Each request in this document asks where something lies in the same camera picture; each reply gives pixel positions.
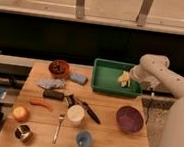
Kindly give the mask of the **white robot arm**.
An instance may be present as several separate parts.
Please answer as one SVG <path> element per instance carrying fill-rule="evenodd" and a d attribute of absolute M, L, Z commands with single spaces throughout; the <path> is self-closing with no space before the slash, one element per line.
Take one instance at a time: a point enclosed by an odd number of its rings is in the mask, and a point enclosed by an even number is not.
<path fill-rule="evenodd" d="M 144 54 L 129 71 L 130 79 L 141 83 L 153 77 L 171 94 L 174 101 L 167 112 L 159 147 L 184 147 L 184 76 L 169 69 L 170 59 Z"/>

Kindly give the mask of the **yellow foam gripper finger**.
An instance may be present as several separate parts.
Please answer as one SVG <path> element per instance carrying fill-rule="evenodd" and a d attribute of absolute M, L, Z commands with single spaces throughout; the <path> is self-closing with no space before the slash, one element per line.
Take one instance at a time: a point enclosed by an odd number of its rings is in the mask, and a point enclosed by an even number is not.
<path fill-rule="evenodd" d="M 131 82 L 130 82 L 130 74 L 128 71 L 124 71 L 123 74 L 121 74 L 118 77 L 118 81 L 121 85 L 121 87 L 129 87 Z"/>

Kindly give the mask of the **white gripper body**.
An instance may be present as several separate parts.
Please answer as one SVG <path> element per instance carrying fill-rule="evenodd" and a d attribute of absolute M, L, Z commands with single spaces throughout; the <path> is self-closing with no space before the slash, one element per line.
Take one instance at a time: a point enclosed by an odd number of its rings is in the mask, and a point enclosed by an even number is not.
<path fill-rule="evenodd" d="M 141 81 L 142 69 L 141 66 L 135 65 L 130 69 L 130 79 L 136 80 L 137 82 Z"/>

